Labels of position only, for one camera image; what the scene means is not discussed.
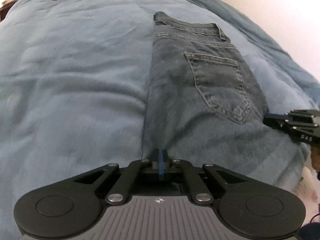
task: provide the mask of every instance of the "ridged gray surface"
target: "ridged gray surface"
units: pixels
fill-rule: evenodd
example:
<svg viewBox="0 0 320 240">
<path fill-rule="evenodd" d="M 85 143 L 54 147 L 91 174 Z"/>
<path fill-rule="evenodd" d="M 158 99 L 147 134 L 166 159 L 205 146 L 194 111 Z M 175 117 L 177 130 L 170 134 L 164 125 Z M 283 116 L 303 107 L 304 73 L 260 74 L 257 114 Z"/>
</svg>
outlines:
<svg viewBox="0 0 320 240">
<path fill-rule="evenodd" d="M 93 228 L 68 240 L 246 239 L 226 228 L 211 208 L 193 205 L 186 196 L 133 196 L 123 206 L 108 208 Z"/>
</svg>

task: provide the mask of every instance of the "round pad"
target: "round pad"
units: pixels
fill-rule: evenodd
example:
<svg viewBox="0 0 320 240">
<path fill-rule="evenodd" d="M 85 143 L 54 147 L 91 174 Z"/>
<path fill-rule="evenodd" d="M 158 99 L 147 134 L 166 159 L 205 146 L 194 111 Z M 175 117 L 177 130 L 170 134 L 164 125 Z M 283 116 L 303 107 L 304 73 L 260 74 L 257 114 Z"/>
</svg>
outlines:
<svg viewBox="0 0 320 240">
<path fill-rule="evenodd" d="M 60 217 L 69 213 L 73 206 L 71 198 L 63 195 L 51 195 L 38 202 L 37 210 L 47 217 Z"/>
<path fill-rule="evenodd" d="M 248 238 L 281 238 L 302 225 L 306 209 L 295 195 L 274 187 L 254 192 L 252 188 L 226 192 L 218 212 L 230 229 Z"/>
<path fill-rule="evenodd" d="M 19 229 L 39 239 L 60 239 L 92 226 L 101 213 L 100 200 L 81 184 L 71 190 L 44 187 L 24 195 L 13 211 Z"/>
<path fill-rule="evenodd" d="M 247 209 L 253 214 L 262 217 L 271 217 L 283 210 L 282 202 L 272 196 L 257 195 L 247 199 Z"/>
</svg>

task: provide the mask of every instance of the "light blue blanket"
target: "light blue blanket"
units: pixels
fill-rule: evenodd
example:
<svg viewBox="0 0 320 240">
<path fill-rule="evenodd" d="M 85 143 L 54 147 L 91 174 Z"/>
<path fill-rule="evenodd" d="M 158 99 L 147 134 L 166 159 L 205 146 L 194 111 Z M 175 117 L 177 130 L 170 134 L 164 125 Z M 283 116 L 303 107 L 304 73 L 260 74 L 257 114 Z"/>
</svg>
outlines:
<svg viewBox="0 0 320 240">
<path fill-rule="evenodd" d="M 220 25 L 270 111 L 319 107 L 319 83 L 219 0 L 19 0 L 0 24 L 0 239 L 18 238 L 26 192 L 140 158 L 156 11 Z M 247 175 L 293 190 L 308 152 L 282 136 L 281 160 Z"/>
</svg>

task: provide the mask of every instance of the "stitching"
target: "stitching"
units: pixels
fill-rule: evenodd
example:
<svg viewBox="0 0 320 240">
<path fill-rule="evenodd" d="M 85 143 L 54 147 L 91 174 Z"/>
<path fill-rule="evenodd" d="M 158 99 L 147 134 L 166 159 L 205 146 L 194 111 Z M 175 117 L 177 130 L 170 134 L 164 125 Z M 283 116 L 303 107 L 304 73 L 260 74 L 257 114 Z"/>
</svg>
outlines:
<svg viewBox="0 0 320 240">
<path fill-rule="evenodd" d="M 183 40 L 187 40 L 187 41 L 198 42 L 198 43 L 201 43 L 201 44 L 208 44 L 208 45 L 217 46 L 217 47 L 225 47 L 225 48 L 236 49 L 236 47 L 231 43 L 202 41 L 202 40 L 198 40 L 198 39 L 186 38 L 186 37 L 183 37 L 183 36 L 179 36 L 179 35 L 175 35 L 175 34 L 171 34 L 171 33 L 165 33 L 165 32 L 157 34 L 155 39 L 154 39 L 154 42 L 159 38 L 183 39 Z"/>
<path fill-rule="evenodd" d="M 241 110 L 242 110 L 241 115 L 235 115 L 231 111 L 223 109 L 221 106 L 215 104 L 215 102 L 211 99 L 212 95 L 208 92 L 205 92 L 204 86 L 200 84 L 200 81 L 199 81 L 200 74 L 199 74 L 199 71 L 197 70 L 197 68 L 193 66 L 193 63 L 194 63 L 193 58 L 195 58 L 196 60 L 203 60 L 203 58 L 201 58 L 201 57 L 198 58 L 198 57 L 193 57 L 193 56 L 194 55 L 201 55 L 201 56 L 208 56 L 208 57 L 215 57 L 215 56 L 206 55 L 206 54 L 195 54 L 195 53 L 191 53 L 191 52 L 185 52 L 184 55 L 189 63 L 190 68 L 191 68 L 191 71 L 193 74 L 193 79 L 194 79 L 194 85 L 195 85 L 197 91 L 199 92 L 199 94 L 201 95 L 201 97 L 203 98 L 203 100 L 205 101 L 205 103 L 207 104 L 207 106 L 211 109 L 214 108 L 215 111 L 225 115 L 228 119 L 231 119 L 234 122 L 243 123 L 245 121 L 246 117 L 248 116 L 248 114 L 251 112 L 252 108 L 251 108 L 251 104 L 249 102 L 249 99 L 248 99 L 247 94 L 246 94 L 244 87 L 243 87 L 242 75 L 240 74 L 238 63 L 236 61 L 228 59 L 228 58 L 221 58 L 221 59 L 227 59 L 227 60 L 236 62 L 236 64 L 228 64 L 228 65 L 232 65 L 232 66 L 236 67 L 235 71 L 236 71 L 236 74 L 240 80 L 239 84 L 237 85 L 237 91 L 239 92 L 239 94 L 241 95 L 241 97 L 243 99 L 243 102 L 245 103 L 243 105 L 243 107 L 241 108 Z"/>
<path fill-rule="evenodd" d="M 195 58 L 197 60 L 215 61 L 215 62 L 219 62 L 219 63 L 225 63 L 225 64 L 228 64 L 228 65 L 235 66 L 235 67 L 237 67 L 237 69 L 239 67 L 238 62 L 236 62 L 233 59 L 226 58 L 226 57 L 217 57 L 217 56 L 213 56 L 213 55 L 201 54 L 201 53 L 193 53 L 193 52 L 187 52 L 186 54 L 191 59 Z"/>
<path fill-rule="evenodd" d="M 165 13 L 162 13 L 163 15 L 154 14 L 154 22 L 159 23 L 161 22 L 164 25 L 171 26 L 172 28 L 175 28 L 180 31 L 189 31 L 193 33 L 199 33 L 203 35 L 218 35 L 217 31 L 214 29 L 215 27 L 219 30 L 219 37 L 221 40 L 226 41 L 225 34 L 221 30 L 221 28 L 216 23 L 207 23 L 207 24 L 198 24 L 198 23 L 188 23 L 179 21 L 177 19 L 174 19 L 170 17 L 169 15 L 166 15 Z"/>
</svg>

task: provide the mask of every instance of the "jeans back pocket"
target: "jeans back pocket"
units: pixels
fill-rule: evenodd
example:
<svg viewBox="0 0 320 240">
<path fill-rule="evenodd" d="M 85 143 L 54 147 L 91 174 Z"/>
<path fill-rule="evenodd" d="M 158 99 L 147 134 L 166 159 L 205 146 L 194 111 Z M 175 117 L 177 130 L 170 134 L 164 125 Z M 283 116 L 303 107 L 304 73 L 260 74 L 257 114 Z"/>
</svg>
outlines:
<svg viewBox="0 0 320 240">
<path fill-rule="evenodd" d="M 207 106 L 237 123 L 250 114 L 251 105 L 235 60 L 185 52 L 194 84 Z"/>
</svg>

